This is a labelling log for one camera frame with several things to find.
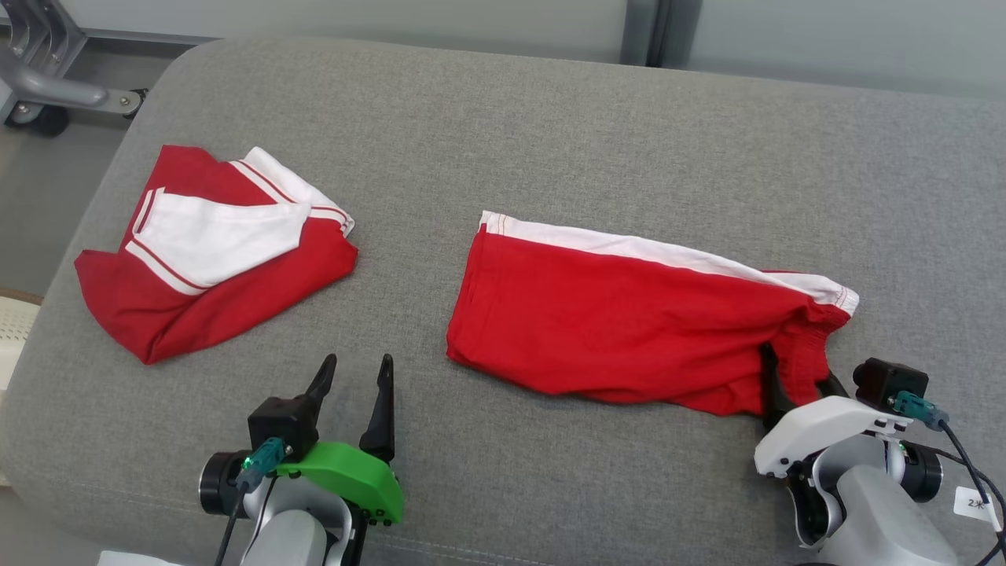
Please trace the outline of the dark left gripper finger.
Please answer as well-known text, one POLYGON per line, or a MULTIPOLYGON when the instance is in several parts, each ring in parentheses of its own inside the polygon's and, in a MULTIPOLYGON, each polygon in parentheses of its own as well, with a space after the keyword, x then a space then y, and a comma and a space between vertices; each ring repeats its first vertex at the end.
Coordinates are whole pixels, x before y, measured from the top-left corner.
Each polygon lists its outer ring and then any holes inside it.
POLYGON ((373 415, 367 429, 360 437, 360 449, 385 463, 395 458, 395 387, 393 387, 393 358, 382 357, 377 380, 377 397, 373 415))
POLYGON ((334 382, 334 373, 337 367, 338 358, 335 354, 329 354, 323 359, 315 377, 303 395, 305 427, 310 426, 317 431, 317 422, 322 404, 330 393, 334 382))

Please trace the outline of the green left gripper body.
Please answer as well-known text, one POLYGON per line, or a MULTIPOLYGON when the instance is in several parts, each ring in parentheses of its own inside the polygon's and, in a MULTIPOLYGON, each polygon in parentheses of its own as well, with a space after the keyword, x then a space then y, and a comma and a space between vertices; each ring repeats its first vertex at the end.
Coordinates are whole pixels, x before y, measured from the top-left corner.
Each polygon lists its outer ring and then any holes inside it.
POLYGON ((297 474, 299 479, 312 481, 364 509, 378 522, 398 524, 405 515, 405 495, 391 466, 346 443, 319 442, 305 458, 280 463, 276 474, 297 474))

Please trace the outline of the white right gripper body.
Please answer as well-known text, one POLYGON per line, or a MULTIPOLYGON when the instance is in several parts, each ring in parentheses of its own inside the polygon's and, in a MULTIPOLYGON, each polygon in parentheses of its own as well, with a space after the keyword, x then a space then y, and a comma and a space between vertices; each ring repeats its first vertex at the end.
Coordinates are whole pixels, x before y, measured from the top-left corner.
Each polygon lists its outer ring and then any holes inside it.
POLYGON ((864 402, 830 395, 787 412, 754 447, 754 469, 781 477, 797 461, 865 432, 893 435, 915 422, 864 402))

